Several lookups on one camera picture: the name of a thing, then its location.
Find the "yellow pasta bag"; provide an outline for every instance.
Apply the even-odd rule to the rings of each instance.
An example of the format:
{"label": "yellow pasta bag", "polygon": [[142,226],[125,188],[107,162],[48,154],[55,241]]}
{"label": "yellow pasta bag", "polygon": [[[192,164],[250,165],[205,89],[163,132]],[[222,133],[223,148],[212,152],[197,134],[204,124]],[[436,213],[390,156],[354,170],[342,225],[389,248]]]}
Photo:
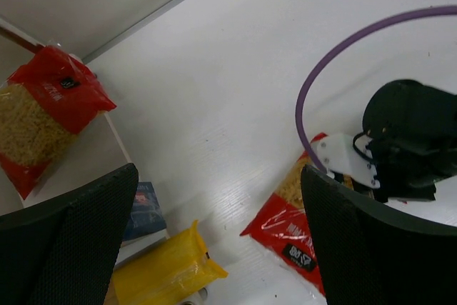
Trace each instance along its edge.
{"label": "yellow pasta bag", "polygon": [[170,238],[113,273],[119,305],[175,305],[218,278],[227,277],[197,232]]}

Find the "plastic bag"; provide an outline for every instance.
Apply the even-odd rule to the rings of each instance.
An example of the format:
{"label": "plastic bag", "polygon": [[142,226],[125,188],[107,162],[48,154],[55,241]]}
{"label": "plastic bag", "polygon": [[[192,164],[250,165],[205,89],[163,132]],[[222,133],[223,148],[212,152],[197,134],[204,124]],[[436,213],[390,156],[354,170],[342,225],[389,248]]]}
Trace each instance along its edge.
{"label": "plastic bag", "polygon": [[151,182],[139,182],[122,245],[166,229],[164,215]]}
{"label": "plastic bag", "polygon": [[[313,141],[325,136],[319,134]],[[309,163],[304,152],[240,236],[250,235],[274,251],[325,296],[301,195],[301,170]],[[349,176],[342,176],[342,181],[353,188]]]}
{"label": "plastic bag", "polygon": [[115,109],[94,74],[46,46],[0,89],[0,165],[25,199],[97,114]]}
{"label": "plastic bag", "polygon": [[114,271],[119,305],[175,305],[227,277],[207,251],[195,221],[190,229]]}

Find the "red label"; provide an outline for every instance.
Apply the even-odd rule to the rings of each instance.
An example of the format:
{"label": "red label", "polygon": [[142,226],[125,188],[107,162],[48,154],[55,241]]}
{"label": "red label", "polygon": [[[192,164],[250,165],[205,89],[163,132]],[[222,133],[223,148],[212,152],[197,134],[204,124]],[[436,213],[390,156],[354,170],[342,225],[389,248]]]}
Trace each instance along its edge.
{"label": "red label", "polygon": [[116,108],[94,74],[55,46],[44,47],[8,83],[23,85],[72,134],[79,134],[99,112]]}

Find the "blue box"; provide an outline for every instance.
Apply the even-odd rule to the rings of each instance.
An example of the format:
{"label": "blue box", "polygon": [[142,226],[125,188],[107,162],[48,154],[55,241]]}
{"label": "blue box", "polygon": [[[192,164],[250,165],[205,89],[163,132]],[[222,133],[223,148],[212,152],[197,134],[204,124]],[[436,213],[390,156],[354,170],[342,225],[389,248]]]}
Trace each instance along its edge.
{"label": "blue box", "polygon": [[166,229],[166,223],[151,182],[139,182],[134,205],[124,232],[124,241]]}

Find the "pasta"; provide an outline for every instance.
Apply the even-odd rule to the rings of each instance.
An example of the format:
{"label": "pasta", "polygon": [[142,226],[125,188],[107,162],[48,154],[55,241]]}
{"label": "pasta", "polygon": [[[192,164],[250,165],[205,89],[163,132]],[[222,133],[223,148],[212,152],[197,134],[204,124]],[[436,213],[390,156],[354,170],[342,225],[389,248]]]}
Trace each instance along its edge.
{"label": "pasta", "polygon": [[299,159],[292,167],[286,178],[275,190],[282,199],[294,205],[297,209],[304,209],[301,196],[301,170],[309,163],[309,157]]}
{"label": "pasta", "polygon": [[62,156],[76,140],[47,114],[21,84],[0,89],[0,154],[19,166]]}

